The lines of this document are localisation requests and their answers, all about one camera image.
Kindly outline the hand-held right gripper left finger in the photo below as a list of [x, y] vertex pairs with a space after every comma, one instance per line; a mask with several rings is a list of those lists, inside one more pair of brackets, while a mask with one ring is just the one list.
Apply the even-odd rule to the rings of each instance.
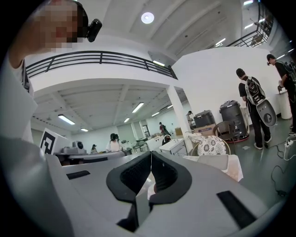
[[112, 169], [106, 184], [114, 197], [123, 202], [135, 202], [137, 194], [151, 172], [151, 152], [145, 152], [131, 161]]

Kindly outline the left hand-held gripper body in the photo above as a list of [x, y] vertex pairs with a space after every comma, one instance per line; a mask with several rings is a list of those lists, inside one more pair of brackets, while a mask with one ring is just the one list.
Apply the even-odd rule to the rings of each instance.
[[69, 139], [44, 129], [40, 141], [40, 149], [49, 155], [56, 156], [61, 165], [76, 165], [94, 162], [103, 162], [126, 156], [124, 151], [88, 154], [81, 141], [70, 142]]

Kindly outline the peach floral tablecloth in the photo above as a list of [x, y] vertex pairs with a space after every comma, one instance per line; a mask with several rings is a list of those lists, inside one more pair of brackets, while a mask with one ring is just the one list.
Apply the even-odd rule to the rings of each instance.
[[[185, 159], [197, 162], [199, 156], [184, 156]], [[237, 155], [229, 155], [228, 176], [239, 182], [243, 179], [241, 164]]]

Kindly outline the person's white shirt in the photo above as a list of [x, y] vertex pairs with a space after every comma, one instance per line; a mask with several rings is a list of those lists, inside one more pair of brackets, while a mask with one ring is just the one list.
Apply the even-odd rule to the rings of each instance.
[[0, 69], [0, 136], [33, 143], [31, 118], [37, 109], [25, 63], [13, 68], [8, 57]]

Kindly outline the brown cardboard box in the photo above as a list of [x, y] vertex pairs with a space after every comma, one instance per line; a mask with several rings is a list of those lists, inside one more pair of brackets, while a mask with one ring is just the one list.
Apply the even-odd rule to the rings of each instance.
[[203, 127], [195, 128], [194, 132], [195, 133], [200, 133], [204, 137], [206, 137], [206, 136], [214, 136], [215, 135], [214, 127], [215, 127], [215, 124], [206, 125], [206, 126], [203, 126]]

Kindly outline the gold-framed chair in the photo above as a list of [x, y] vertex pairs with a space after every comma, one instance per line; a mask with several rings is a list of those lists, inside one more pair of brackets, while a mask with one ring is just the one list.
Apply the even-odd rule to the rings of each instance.
[[[196, 137], [196, 138], [190, 138], [190, 140], [193, 142], [196, 142], [195, 143], [195, 146], [193, 147], [193, 149], [191, 150], [190, 152], [190, 156], [193, 156], [194, 154], [197, 155], [197, 146], [200, 142], [200, 140], [202, 139], [203, 136], [199, 136], [199, 137]], [[224, 143], [226, 144], [226, 155], [231, 155], [231, 149], [230, 149], [230, 146], [227, 144], [226, 141], [224, 141]]]

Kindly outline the white square pillar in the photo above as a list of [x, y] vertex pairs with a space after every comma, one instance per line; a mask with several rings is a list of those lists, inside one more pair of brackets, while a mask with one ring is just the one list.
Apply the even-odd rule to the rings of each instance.
[[179, 126], [183, 134], [187, 154], [189, 155], [191, 150], [193, 149], [193, 146], [192, 146], [191, 140], [188, 138], [189, 132], [191, 132], [191, 130], [186, 120], [183, 106], [181, 104], [181, 101], [179, 99], [179, 96], [174, 86], [169, 86], [166, 90], [167, 90], [169, 99], [171, 101], [171, 104], [173, 105], [173, 109], [176, 114], [177, 121], [179, 123]]

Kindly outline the brown wooden chair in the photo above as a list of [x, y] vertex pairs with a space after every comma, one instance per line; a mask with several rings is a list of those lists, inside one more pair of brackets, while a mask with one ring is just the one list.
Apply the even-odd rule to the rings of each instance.
[[223, 121], [213, 128], [213, 133], [224, 141], [234, 142], [235, 125], [233, 121]]

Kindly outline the dark grey crate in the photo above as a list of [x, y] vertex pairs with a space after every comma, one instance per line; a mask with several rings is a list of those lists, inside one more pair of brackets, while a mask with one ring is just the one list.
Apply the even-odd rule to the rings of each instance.
[[196, 114], [193, 118], [194, 118], [196, 128], [200, 128], [200, 127], [204, 127], [204, 126], [208, 126], [216, 123], [211, 110], [204, 110], [203, 112]]

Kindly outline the black mezzanine railing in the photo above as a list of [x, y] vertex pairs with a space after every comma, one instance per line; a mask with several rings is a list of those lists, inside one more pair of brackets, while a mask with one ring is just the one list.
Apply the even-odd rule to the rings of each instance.
[[177, 79], [177, 76], [170, 65], [161, 66], [153, 61], [141, 57], [101, 50], [84, 50], [51, 56], [28, 65], [26, 67], [26, 72], [28, 76], [34, 77], [54, 69], [82, 64], [110, 64], [128, 66], [156, 72], [161, 75]]

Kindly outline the grey round-hole backpack shell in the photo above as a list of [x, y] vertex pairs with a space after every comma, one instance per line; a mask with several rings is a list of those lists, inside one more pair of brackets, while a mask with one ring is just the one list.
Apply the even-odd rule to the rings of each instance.
[[256, 110], [267, 127], [273, 127], [277, 122], [277, 115], [269, 100], [260, 100], [256, 105]]

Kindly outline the black and white backpack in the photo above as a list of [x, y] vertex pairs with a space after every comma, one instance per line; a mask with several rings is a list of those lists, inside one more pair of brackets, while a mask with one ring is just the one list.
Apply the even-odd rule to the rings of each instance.
[[264, 90], [252, 77], [247, 77], [245, 82], [245, 91], [247, 94], [247, 99], [255, 106], [266, 99]]

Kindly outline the white cylinder stand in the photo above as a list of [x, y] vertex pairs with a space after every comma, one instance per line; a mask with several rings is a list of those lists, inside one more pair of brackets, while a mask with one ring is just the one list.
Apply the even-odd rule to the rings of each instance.
[[279, 92], [277, 94], [278, 106], [281, 114], [281, 118], [284, 120], [289, 120], [292, 118], [290, 103], [287, 91]]

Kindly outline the round ceiling lamp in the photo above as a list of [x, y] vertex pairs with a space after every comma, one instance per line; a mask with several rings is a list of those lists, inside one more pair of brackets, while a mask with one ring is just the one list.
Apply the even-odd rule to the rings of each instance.
[[151, 12], [145, 12], [141, 16], [141, 21], [144, 24], [151, 24], [154, 21], [154, 15]]

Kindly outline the white metal-frame cabinet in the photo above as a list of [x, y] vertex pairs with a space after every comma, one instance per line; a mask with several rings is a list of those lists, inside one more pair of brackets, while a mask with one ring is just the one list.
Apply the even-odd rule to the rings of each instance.
[[159, 147], [162, 153], [171, 154], [174, 156], [186, 156], [188, 155], [185, 141], [183, 138], [173, 139], [170, 142]]

